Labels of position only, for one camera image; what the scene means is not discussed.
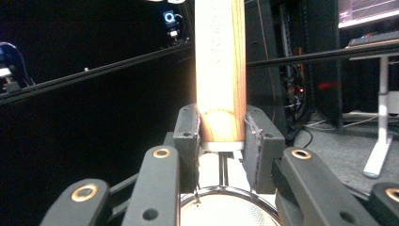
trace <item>computer monitor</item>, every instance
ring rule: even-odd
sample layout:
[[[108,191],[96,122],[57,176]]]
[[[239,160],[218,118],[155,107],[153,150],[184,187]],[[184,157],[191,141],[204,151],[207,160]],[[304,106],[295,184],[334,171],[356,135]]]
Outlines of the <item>computer monitor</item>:
[[[399,15],[399,0],[338,0],[339,28]]]

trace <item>aluminum rail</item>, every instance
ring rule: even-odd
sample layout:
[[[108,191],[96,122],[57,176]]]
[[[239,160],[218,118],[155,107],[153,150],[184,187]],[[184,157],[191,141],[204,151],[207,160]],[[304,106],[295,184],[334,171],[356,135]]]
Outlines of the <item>aluminum rail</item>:
[[[116,63],[104,65],[99,68],[91,69],[87,72],[75,73],[62,78],[40,83],[35,86],[23,88],[16,92],[0,94],[0,105],[21,100],[26,97],[34,96],[49,90],[59,89],[74,83],[82,82],[90,78],[94,78],[106,73],[115,72],[121,69],[135,66],[136,64],[144,63],[160,57],[166,57],[172,54],[180,53],[182,51],[192,49],[193,44],[187,43],[177,47],[171,47],[165,50],[160,50],[143,56],[137,56]]]
[[[302,56],[281,57],[269,60],[254,61],[247,63],[247,67],[273,67],[284,66],[296,63],[313,63],[350,57],[365,57],[391,54],[399,52],[399,41],[395,43],[370,44],[359,47],[350,47],[339,50],[306,54]]]

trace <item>brass grommet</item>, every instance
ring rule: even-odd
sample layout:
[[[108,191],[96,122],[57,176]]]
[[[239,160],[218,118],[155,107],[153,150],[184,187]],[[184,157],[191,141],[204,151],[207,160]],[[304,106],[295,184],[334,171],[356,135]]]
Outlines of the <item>brass grommet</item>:
[[[85,189],[89,189],[91,190],[91,192],[88,194],[80,194],[80,192]],[[97,194],[98,190],[99,188],[95,185],[81,186],[77,188],[75,191],[73,191],[71,198],[75,202],[84,202],[93,198]]]
[[[168,149],[157,149],[153,152],[153,156],[156,158],[166,158],[170,156],[170,150]]]
[[[387,193],[387,195],[395,200],[396,202],[399,202],[399,189],[398,188],[387,188],[385,190],[385,193]]]
[[[293,150],[292,151],[293,156],[295,156],[296,158],[299,159],[310,159],[311,158],[311,154],[303,151],[303,150]]]

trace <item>white desk leg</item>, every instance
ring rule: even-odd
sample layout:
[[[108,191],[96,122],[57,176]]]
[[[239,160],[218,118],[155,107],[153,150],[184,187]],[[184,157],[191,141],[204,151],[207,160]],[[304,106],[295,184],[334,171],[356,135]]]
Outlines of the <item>white desk leg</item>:
[[[392,142],[392,137],[388,135],[388,92],[388,57],[382,56],[379,73],[378,141],[363,170],[363,174],[369,178],[379,177]]]

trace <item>wood grain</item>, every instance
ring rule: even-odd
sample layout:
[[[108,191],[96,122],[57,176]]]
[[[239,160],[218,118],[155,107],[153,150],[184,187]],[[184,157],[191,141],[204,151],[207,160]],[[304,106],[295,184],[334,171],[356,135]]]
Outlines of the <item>wood grain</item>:
[[[196,1],[197,106],[204,142],[245,140],[244,0]]]

